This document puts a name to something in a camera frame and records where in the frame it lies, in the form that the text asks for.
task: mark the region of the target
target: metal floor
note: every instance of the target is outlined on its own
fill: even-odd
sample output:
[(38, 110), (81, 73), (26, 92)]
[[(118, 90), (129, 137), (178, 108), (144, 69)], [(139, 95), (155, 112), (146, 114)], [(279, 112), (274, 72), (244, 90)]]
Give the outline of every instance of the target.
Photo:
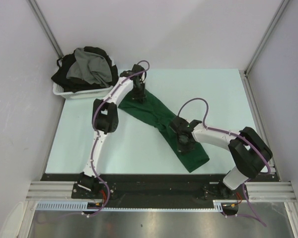
[[(293, 238), (283, 203), (254, 204), (262, 220), (227, 218), (212, 212), (101, 212), (93, 218), (68, 216), (44, 225), (32, 222), (29, 238)], [(41, 221), (66, 212), (37, 211)], [(247, 204), (239, 213), (250, 214)]]

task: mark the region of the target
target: white wall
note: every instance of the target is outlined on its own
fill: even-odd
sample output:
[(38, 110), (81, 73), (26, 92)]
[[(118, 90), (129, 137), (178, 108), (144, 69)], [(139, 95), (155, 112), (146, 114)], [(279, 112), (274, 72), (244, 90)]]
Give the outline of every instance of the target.
[(98, 46), (119, 68), (245, 69), (281, 0), (38, 0), (65, 54)]
[(277, 168), (298, 199), (298, 0), (292, 1), (250, 74)]
[(25, 0), (0, 1), (0, 228), (42, 170), (63, 100), (57, 56)]

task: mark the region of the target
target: green cloth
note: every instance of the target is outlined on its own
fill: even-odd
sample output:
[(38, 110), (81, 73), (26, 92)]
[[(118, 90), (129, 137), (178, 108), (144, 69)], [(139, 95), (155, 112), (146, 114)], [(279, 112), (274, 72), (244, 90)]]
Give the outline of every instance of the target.
[(176, 115), (147, 90), (146, 96), (145, 102), (141, 104), (133, 100), (131, 93), (128, 93), (120, 103), (119, 108), (138, 120), (157, 128), (189, 172), (196, 170), (209, 161), (210, 158), (200, 143), (196, 143), (195, 149), (186, 154), (178, 152), (176, 134), (169, 127), (169, 123)]

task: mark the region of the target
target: black bracket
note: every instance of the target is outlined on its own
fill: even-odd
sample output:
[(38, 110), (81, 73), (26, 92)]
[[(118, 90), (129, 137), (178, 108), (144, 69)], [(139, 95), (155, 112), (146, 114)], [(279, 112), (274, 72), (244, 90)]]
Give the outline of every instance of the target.
[(221, 203), (221, 205), (225, 215), (234, 216), (238, 213), (238, 204), (233, 206), (230, 203)]
[[(267, 162), (273, 157), (272, 151), (254, 129), (245, 127), (240, 131), (240, 135), (254, 145)], [(265, 164), (256, 152), (252, 148), (246, 148), (246, 145), (243, 140), (236, 138), (230, 141), (228, 148), (238, 170), (248, 178), (254, 179), (265, 167)]]
[(101, 185), (95, 177), (87, 176), (83, 173), (79, 174), (77, 183), (74, 183), (71, 198), (75, 199), (97, 199), (101, 198), (99, 191)]
[(192, 132), (200, 123), (200, 120), (193, 120), (189, 123), (179, 116), (176, 116), (172, 122), (170, 122), (169, 127), (177, 135), (177, 147), (179, 152), (185, 153), (194, 149), (194, 145), (197, 142), (193, 138)]
[(242, 186), (239, 186), (236, 190), (230, 190), (221, 181), (219, 183), (204, 183), (201, 190), (204, 192), (205, 200), (236, 200), (236, 193), (239, 193), (245, 199)]
[[(95, 99), (93, 104), (93, 116), (97, 108), (103, 103), (104, 100)], [(105, 134), (114, 132), (118, 126), (118, 111), (115, 103), (105, 103), (98, 112), (94, 127), (97, 130), (103, 131)]]
[[(144, 71), (145, 69), (138, 65), (138, 64), (134, 64), (132, 70), (128, 70), (128, 71), (124, 71), (120, 74), (120, 77), (129, 77), (135, 73)], [(134, 100), (137, 100), (140, 103), (143, 103), (145, 101), (146, 98), (146, 84), (145, 82), (142, 80), (142, 74), (133, 76), (130, 78), (133, 83), (133, 89), (131, 91), (132, 94), (132, 98)]]

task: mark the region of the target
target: clothes pile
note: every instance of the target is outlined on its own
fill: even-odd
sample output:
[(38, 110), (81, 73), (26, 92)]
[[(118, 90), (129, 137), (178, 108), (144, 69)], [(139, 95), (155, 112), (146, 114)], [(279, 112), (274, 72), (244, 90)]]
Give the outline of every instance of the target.
[(63, 87), (64, 92), (108, 88), (118, 81), (116, 65), (101, 48), (77, 48), (72, 54), (58, 59), (57, 65), (59, 70), (51, 79)]

